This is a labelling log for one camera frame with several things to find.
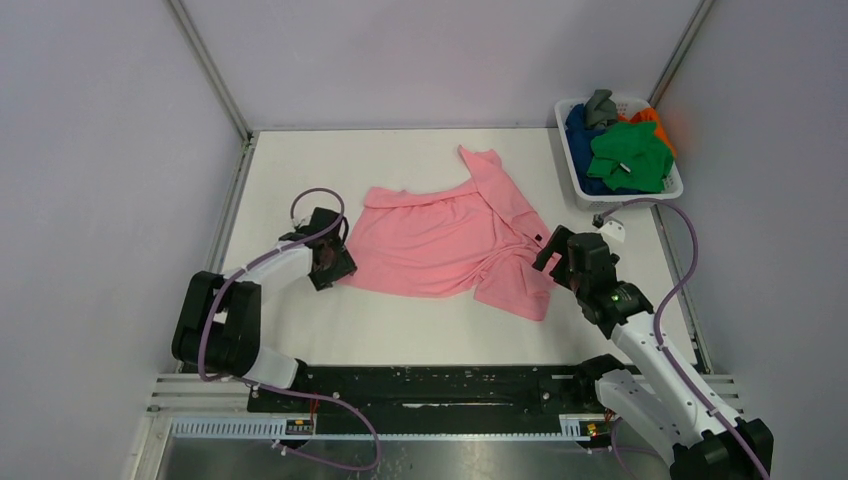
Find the pink t shirt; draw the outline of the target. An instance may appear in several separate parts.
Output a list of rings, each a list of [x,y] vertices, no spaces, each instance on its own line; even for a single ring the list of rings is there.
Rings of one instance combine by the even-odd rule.
[[[551,236],[493,150],[459,147],[469,171],[441,192],[371,188],[346,246],[357,265],[344,284],[383,294],[476,301],[545,319],[553,282],[533,264]]]

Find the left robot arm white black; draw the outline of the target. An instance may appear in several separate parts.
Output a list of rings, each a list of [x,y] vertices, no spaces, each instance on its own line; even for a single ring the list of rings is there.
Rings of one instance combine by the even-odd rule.
[[[316,207],[307,224],[228,273],[192,276],[171,343],[172,356],[209,377],[238,377],[251,385],[288,389],[304,362],[261,345],[262,306],[289,285],[307,279],[331,288],[357,266],[345,246],[346,217]]]

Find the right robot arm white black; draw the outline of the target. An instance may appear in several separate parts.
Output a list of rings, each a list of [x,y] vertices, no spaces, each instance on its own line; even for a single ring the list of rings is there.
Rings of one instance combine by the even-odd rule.
[[[586,396],[647,441],[673,479],[769,478],[770,429],[759,419],[743,419],[682,359],[658,310],[636,285],[618,279],[616,263],[601,234],[559,226],[533,264],[575,296],[585,319],[645,380],[638,385],[612,355],[595,357],[578,370]]]

